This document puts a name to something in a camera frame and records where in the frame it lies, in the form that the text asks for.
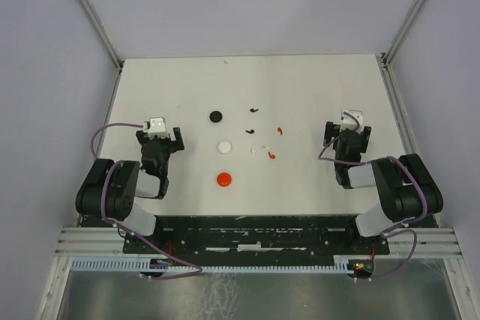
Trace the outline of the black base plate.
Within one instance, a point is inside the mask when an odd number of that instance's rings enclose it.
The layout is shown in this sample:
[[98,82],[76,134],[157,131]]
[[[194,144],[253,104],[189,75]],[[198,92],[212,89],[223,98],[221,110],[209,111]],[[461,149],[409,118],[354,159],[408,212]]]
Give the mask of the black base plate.
[[388,254],[380,236],[351,241],[351,216],[159,216],[151,244],[202,267],[332,265]]

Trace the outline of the orange charging case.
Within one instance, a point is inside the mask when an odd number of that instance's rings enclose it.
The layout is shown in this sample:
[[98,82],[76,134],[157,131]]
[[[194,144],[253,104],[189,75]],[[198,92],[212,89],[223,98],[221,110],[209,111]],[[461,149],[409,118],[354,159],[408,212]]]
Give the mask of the orange charging case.
[[217,184],[221,187],[228,187],[232,183],[232,176],[228,172],[222,172],[217,176]]

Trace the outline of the aluminium frame post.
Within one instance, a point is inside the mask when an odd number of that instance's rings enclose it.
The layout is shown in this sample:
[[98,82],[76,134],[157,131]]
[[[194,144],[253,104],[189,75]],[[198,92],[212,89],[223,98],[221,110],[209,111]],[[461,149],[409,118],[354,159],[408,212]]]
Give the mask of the aluminium frame post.
[[103,45],[103,48],[106,50],[111,62],[115,65],[117,69],[121,69],[123,61],[118,55],[113,42],[110,40],[107,30],[105,29],[103,23],[101,22],[100,17],[98,16],[94,5],[90,0],[77,0],[86,15],[90,25],[97,34],[100,42]]
[[400,24],[400,28],[396,32],[391,42],[390,47],[388,48],[387,52],[382,54],[382,63],[385,67],[388,67],[393,63],[402,45],[404,44],[404,41],[406,40],[407,35],[413,29],[413,26],[415,25],[428,1],[429,0],[412,1],[408,11],[406,12],[406,16],[403,18],[403,21]]

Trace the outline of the white charging case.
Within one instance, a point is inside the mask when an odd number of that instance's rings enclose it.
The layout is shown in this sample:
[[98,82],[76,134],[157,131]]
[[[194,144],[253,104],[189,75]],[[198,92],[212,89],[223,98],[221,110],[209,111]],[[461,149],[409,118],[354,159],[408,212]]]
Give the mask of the white charging case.
[[228,141],[219,142],[217,149],[221,154],[228,154],[232,151],[233,145]]

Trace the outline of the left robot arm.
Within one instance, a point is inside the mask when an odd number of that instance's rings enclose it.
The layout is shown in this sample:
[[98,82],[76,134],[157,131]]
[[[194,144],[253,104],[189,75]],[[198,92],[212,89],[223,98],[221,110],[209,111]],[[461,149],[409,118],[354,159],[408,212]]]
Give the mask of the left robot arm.
[[168,191],[169,162],[185,144],[179,127],[170,133],[164,120],[152,119],[135,125],[141,160],[96,157],[76,195],[76,211],[97,217],[125,232],[140,235],[149,252],[162,250],[166,235],[157,229],[157,217],[138,205],[138,199],[162,200]]

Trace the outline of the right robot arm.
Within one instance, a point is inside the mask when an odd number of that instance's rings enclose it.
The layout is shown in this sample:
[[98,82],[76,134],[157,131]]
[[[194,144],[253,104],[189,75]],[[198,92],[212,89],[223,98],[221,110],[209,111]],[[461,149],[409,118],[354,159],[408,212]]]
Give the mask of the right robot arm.
[[336,181],[345,190],[376,190],[376,204],[354,216],[347,226],[344,244],[352,253],[365,251],[372,237],[390,234],[438,214],[444,206],[443,195],[418,154],[363,162],[370,134],[371,128],[360,123],[328,121],[323,146],[333,148],[334,157],[319,155],[320,160],[333,163]]

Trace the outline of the right aluminium frame post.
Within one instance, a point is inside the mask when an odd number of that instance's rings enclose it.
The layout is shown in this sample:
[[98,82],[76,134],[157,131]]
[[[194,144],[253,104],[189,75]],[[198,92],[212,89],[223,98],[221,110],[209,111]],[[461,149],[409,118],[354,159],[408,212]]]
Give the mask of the right aluminium frame post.
[[403,18],[403,21],[400,24],[400,28],[396,32],[391,42],[390,47],[388,48],[387,52],[382,54],[382,63],[385,67],[388,67],[393,63],[402,45],[404,44],[404,41],[406,40],[407,35],[413,29],[413,26],[415,25],[428,1],[429,0],[412,1],[408,11],[406,12],[406,16]]

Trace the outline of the left aluminium frame post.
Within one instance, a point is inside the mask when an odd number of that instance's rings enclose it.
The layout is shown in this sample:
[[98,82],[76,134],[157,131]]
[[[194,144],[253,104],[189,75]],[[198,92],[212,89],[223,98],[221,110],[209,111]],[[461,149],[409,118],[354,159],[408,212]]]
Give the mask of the left aluminium frame post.
[[106,50],[111,62],[115,65],[117,69],[121,69],[123,61],[118,55],[113,42],[110,40],[107,30],[105,29],[103,23],[101,22],[100,17],[98,16],[94,5],[90,0],[77,0],[86,15],[90,25],[97,34],[100,42],[103,45],[103,48]]

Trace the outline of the aluminium front rail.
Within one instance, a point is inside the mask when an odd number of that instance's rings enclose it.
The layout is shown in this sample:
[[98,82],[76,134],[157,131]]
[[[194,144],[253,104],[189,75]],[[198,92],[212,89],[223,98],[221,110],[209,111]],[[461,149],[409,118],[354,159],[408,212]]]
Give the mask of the aluminium front rail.
[[[460,259],[463,257],[455,231],[451,228],[417,228],[414,259]],[[389,253],[378,259],[405,259],[412,249],[410,234],[396,235],[387,241]],[[55,248],[57,256],[126,257],[124,239],[114,228],[63,228]]]

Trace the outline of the black charging case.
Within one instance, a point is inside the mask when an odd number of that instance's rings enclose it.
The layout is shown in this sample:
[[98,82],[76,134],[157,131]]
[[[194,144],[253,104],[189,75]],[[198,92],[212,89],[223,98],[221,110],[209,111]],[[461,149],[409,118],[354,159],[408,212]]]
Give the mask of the black charging case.
[[222,119],[223,119],[223,114],[218,110],[214,110],[209,114],[209,120],[213,123],[218,123],[222,121]]

